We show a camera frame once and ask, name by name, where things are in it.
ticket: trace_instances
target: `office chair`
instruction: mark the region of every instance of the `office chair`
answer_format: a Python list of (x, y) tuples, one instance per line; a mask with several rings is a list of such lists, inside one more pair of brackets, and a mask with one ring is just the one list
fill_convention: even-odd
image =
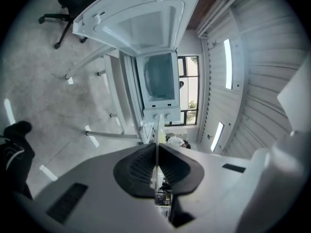
[[(55, 19), (61, 19), (63, 21), (67, 21), (68, 24), (66, 25), (62, 36), (60, 37), (60, 40), (54, 45), (55, 49), (58, 49), (65, 37), (65, 34), (67, 33), (70, 25), (73, 23), (73, 20), (82, 12), (84, 9), (86, 9), (89, 5), (91, 5), (95, 0), (58, 0), (62, 8), (68, 9), (68, 15), (67, 14), (44, 14), (44, 16), (39, 18), (39, 23), (42, 24), (45, 22), (45, 18), (55, 18)], [(80, 39), (81, 43), (84, 43), (86, 41), (86, 37)]]

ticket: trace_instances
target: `chair base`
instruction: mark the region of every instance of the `chair base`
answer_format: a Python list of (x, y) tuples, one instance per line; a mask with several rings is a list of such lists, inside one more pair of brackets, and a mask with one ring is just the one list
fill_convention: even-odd
[[(63, 33), (62, 33), (62, 35), (61, 35), (61, 37), (60, 37), (60, 40), (57, 43), (54, 44), (54, 48), (58, 49), (61, 46), (61, 44), (63, 42), (63, 39), (64, 39), (64, 37), (65, 37), (65, 35), (66, 35), (70, 25), (73, 23), (74, 18), (71, 18), (67, 14), (44, 14), (44, 16), (39, 18), (38, 22), (40, 24), (44, 23), (45, 22), (45, 18), (60, 19), (62, 21), (68, 22), (66, 27), (65, 27), (65, 29), (64, 29), (64, 31), (63, 31)], [(87, 40), (87, 38), (84, 37), (84, 38), (80, 39), (80, 42), (81, 43), (85, 43), (86, 40)]]

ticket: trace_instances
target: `wall light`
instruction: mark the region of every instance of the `wall light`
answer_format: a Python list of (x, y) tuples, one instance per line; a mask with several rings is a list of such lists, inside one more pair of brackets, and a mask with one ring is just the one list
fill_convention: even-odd
[(223, 128), (224, 128), (224, 125), (220, 122), (218, 124), (218, 128), (217, 128), (217, 131), (216, 131), (216, 134), (215, 134), (215, 137), (214, 137), (214, 140), (213, 140), (213, 143), (212, 145), (210, 146), (210, 149), (212, 150), (212, 152), (214, 152), (215, 150), (215, 147), (219, 141), (219, 138), (220, 138), (220, 135), (222, 134), (223, 132)]
[(225, 87), (232, 89), (232, 56), (229, 39), (224, 41), (225, 45), (225, 60), (226, 60), (226, 82)]

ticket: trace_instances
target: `black slot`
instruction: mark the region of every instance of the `black slot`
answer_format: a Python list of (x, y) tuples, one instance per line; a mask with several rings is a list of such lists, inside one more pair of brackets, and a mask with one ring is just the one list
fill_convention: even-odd
[(76, 207), (87, 186), (80, 183), (73, 184), (48, 210), (47, 214), (54, 220), (63, 224)]
[(244, 167), (241, 167), (241, 166), (235, 166), (235, 165), (231, 165), (231, 164), (224, 164), (223, 165), (223, 168), (226, 168), (226, 169), (229, 169), (229, 170), (232, 170), (232, 171), (236, 171), (236, 172), (239, 172), (239, 173), (244, 173), (245, 169)]

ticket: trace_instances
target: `window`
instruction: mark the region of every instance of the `window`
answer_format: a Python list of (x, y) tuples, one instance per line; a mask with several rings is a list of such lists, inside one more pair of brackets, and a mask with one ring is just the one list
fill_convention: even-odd
[(219, 141), (219, 138), (220, 138), (220, 136), (221, 136), (221, 134), (222, 134), (222, 132), (223, 132), (223, 129), (224, 129), (224, 125), (220, 122), (220, 123), (218, 124), (218, 128), (217, 128), (217, 131), (216, 131), (216, 134), (215, 134), (213, 143), (212, 143), (212, 145), (210, 146), (210, 149), (212, 150), (212, 152), (214, 152), (214, 150), (215, 150), (215, 147), (216, 147), (216, 145), (217, 145), (217, 143), (218, 143), (218, 141)]
[(225, 60), (226, 60), (226, 81), (225, 87), (232, 89), (232, 56), (229, 39), (224, 41), (225, 45)]
[(165, 126), (195, 125), (199, 101), (199, 58), (198, 56), (178, 57), (180, 120), (167, 122)]

